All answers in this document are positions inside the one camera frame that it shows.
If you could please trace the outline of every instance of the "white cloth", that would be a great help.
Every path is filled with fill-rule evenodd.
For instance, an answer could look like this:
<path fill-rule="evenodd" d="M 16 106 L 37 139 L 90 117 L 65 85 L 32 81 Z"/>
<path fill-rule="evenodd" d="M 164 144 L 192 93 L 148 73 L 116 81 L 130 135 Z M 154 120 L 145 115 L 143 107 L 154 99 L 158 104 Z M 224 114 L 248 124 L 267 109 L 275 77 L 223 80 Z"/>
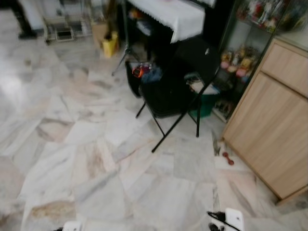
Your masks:
<path fill-rule="evenodd" d="M 139 10 L 173 30 L 171 43 L 199 35 L 205 11 L 197 4 L 182 0 L 128 0 Z"/>

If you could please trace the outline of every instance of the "cabinet drawer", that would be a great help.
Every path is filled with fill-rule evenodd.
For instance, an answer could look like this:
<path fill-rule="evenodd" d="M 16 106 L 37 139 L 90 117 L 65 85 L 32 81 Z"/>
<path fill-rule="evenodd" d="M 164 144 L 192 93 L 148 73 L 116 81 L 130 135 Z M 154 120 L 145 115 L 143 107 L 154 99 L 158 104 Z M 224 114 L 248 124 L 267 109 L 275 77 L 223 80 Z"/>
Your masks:
<path fill-rule="evenodd" d="M 308 96 L 308 58 L 274 44 L 261 70 L 281 83 Z"/>
<path fill-rule="evenodd" d="M 308 103 L 259 73 L 224 139 L 281 198 L 308 182 Z"/>

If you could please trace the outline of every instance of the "marble floor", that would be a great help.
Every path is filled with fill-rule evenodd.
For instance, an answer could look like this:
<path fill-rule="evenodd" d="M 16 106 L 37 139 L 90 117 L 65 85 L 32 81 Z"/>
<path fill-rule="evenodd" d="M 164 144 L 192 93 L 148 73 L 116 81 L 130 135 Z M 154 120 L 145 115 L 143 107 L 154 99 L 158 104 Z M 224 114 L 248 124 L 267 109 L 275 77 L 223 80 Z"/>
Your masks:
<path fill-rule="evenodd" d="M 307 197 L 277 198 L 215 137 L 224 125 L 185 117 L 159 149 L 160 131 L 127 85 L 121 54 L 91 38 L 46 46 L 18 41 L 0 12 L 0 231 L 207 231 L 206 211 L 242 211 L 247 231 L 308 230 Z M 160 120 L 167 129 L 175 120 Z"/>

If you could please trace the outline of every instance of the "black cable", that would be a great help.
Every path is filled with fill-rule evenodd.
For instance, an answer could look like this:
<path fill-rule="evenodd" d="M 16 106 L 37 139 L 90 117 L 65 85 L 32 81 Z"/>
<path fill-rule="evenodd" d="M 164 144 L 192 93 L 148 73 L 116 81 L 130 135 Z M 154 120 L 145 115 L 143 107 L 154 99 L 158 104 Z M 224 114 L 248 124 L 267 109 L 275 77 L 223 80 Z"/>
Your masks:
<path fill-rule="evenodd" d="M 214 218 L 214 219 L 216 219 L 216 220 L 218 220 L 218 221 L 224 223 L 225 225 L 228 225 L 229 227 L 231 227 L 231 228 L 233 228 L 233 229 L 235 229 L 235 230 L 237 230 L 237 231 L 242 231 L 242 230 L 239 230 L 237 227 L 234 227 L 233 225 L 231 225 L 231 224 L 225 222 L 225 221 L 224 221 L 225 219 L 224 219 L 224 220 L 220 220 L 220 219 L 218 218 L 218 215 L 215 214 L 215 213 L 207 212 L 207 214 L 208 214 L 210 217 L 212 217 L 212 218 Z"/>

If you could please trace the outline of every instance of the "chair seat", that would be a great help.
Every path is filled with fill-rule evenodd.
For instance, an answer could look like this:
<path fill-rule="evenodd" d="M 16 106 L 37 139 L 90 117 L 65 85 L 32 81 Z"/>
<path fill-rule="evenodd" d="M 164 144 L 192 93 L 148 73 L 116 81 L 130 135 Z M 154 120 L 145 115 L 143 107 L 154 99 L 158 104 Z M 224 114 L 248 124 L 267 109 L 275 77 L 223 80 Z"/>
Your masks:
<path fill-rule="evenodd" d="M 195 97 L 184 83 L 172 87 L 162 81 L 141 84 L 139 92 L 152 114 L 160 118 L 184 112 Z"/>

